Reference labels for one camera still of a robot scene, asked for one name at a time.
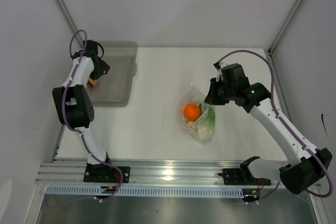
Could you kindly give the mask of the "clear zip top bag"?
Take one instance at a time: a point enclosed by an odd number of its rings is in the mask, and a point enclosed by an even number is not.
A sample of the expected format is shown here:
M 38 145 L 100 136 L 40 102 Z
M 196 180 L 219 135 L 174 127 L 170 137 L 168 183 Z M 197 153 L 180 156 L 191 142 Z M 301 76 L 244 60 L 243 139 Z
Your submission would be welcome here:
M 212 141 L 210 140 L 208 142 L 201 142 L 198 138 L 197 127 L 198 127 L 198 122 L 202 118 L 202 116 L 200 116 L 196 121 L 194 121 L 195 122 L 194 126 L 190 128 L 186 124 L 186 122 L 189 120 L 184 116 L 183 110 L 184 110 L 184 107 L 190 103 L 195 103 L 199 106 L 199 104 L 204 103 L 204 99 L 205 99 L 205 95 L 195 85 L 191 84 L 188 91 L 179 99 L 177 106 L 176 106 L 176 117 L 179 122 L 179 125 L 187 134 L 192 136 L 196 141 L 198 141 L 201 144 L 207 144 Z

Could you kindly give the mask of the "orange fruit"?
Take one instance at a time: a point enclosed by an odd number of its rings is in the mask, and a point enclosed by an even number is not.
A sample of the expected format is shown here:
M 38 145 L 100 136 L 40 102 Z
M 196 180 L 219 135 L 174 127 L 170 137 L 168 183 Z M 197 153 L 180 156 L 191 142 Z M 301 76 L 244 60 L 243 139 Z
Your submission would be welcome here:
M 197 104 L 190 103 L 184 107 L 183 113 L 188 120 L 196 121 L 202 115 L 202 110 Z

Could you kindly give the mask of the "green plastic lettuce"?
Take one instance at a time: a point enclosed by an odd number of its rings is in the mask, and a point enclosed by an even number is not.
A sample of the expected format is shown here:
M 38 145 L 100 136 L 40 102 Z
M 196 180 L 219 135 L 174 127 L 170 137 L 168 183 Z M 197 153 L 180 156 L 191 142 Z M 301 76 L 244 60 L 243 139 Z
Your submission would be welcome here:
M 215 134 L 215 110 L 205 103 L 199 104 L 199 107 L 202 110 L 202 118 L 198 122 L 198 138 L 201 142 L 208 142 Z

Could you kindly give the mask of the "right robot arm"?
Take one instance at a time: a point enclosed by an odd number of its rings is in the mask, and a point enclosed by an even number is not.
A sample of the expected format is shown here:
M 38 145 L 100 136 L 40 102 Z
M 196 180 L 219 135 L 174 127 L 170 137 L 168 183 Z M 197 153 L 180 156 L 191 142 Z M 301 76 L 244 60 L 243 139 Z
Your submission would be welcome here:
M 243 67 L 215 63 L 217 77 L 211 79 L 204 102 L 226 105 L 233 101 L 256 119 L 279 145 L 287 160 L 270 161 L 253 156 L 241 163 L 240 179 L 251 184 L 258 178 L 275 180 L 293 194 L 300 194 L 327 174 L 332 154 L 308 141 L 274 105 L 271 93 L 261 83 L 251 84 Z

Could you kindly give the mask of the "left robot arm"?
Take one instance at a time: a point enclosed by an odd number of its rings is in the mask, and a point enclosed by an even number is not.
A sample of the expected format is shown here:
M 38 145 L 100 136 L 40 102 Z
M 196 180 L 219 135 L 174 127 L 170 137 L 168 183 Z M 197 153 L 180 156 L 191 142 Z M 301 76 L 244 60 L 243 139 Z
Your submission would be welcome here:
M 93 88 L 98 79 L 110 70 L 98 55 L 99 50 L 104 53 L 100 43 L 94 40 L 84 42 L 83 49 L 71 55 L 70 74 L 61 87 L 53 88 L 52 97 L 60 123 L 78 135 L 88 153 L 86 173 L 108 182 L 114 176 L 114 169 L 91 126 L 95 118 L 94 108 L 86 90 L 87 87 Z

